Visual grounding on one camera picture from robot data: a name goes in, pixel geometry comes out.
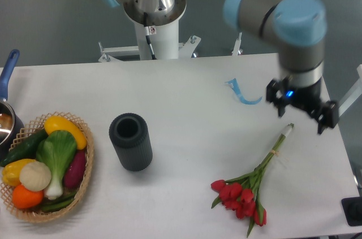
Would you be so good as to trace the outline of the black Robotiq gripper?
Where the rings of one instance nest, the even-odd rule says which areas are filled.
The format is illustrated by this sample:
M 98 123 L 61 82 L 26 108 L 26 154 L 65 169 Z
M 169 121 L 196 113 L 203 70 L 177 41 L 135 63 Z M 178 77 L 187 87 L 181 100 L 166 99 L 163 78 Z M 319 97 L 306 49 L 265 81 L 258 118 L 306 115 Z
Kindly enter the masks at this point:
M 287 78 L 272 79 L 266 87 L 266 101 L 274 105 L 279 117 L 285 114 L 286 106 L 291 105 L 311 115 L 318 124 L 318 134 L 327 128 L 333 129 L 339 122 L 338 102 L 321 102 L 320 95 L 321 79 L 304 88 L 292 86 Z

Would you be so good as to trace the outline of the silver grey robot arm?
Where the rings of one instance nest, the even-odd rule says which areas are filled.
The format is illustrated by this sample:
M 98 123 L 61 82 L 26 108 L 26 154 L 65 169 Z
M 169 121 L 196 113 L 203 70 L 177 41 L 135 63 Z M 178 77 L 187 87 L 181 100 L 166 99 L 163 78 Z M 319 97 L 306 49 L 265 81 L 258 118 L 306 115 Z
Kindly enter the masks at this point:
M 186 0 L 104 0 L 110 7 L 122 5 L 133 21 L 142 60 L 179 56 L 177 25 Z M 280 77 L 266 88 L 266 100 L 278 110 L 287 106 L 306 112 L 318 124 L 318 132 L 334 128 L 338 104 L 320 98 L 324 68 L 325 8 L 320 0 L 225 0 L 223 18 L 232 28 L 254 34 L 278 49 Z

